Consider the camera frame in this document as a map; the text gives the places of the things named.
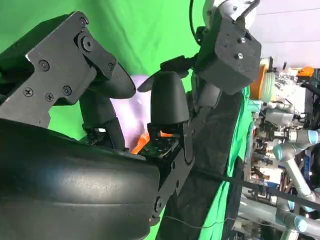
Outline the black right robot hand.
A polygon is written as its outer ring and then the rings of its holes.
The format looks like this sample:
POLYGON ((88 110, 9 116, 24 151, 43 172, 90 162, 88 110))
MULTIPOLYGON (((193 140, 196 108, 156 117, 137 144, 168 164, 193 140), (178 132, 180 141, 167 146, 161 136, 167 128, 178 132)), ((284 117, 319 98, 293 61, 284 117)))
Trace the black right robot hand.
POLYGON ((157 74, 148 143, 125 147, 112 99, 136 93, 84 13, 39 23, 0 55, 0 237, 141 240, 193 166, 179 75, 157 74))

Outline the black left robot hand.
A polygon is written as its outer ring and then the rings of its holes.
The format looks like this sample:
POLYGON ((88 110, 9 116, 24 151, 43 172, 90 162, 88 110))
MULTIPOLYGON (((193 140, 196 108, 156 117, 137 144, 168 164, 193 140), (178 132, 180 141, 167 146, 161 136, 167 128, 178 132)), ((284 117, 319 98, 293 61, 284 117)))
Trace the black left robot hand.
MULTIPOLYGON (((160 64, 160 71, 175 72, 184 79, 188 76, 189 70, 194 68, 196 56, 185 57, 183 55, 172 58, 160 64)), ((221 90, 211 83, 206 82, 196 73, 192 73, 190 77, 191 90, 187 91, 186 99, 188 103, 189 113, 196 116, 201 109, 215 109, 221 97, 221 90)))

